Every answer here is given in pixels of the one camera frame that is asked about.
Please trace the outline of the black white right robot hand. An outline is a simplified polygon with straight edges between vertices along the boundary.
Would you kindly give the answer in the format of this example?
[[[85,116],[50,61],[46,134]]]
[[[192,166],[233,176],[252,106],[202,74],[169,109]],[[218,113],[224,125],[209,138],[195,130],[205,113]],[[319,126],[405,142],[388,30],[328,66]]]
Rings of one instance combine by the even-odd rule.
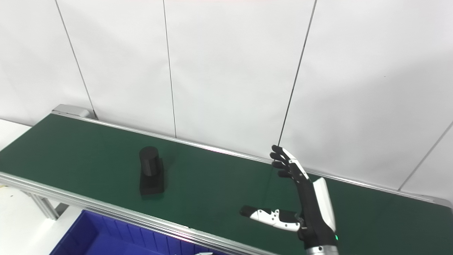
[[[272,166],[278,169],[278,176],[290,178],[296,185],[301,213],[245,205],[241,207],[240,215],[295,232],[308,255],[337,255],[335,216],[325,179],[312,181],[296,157],[283,147],[273,145],[270,157]]]

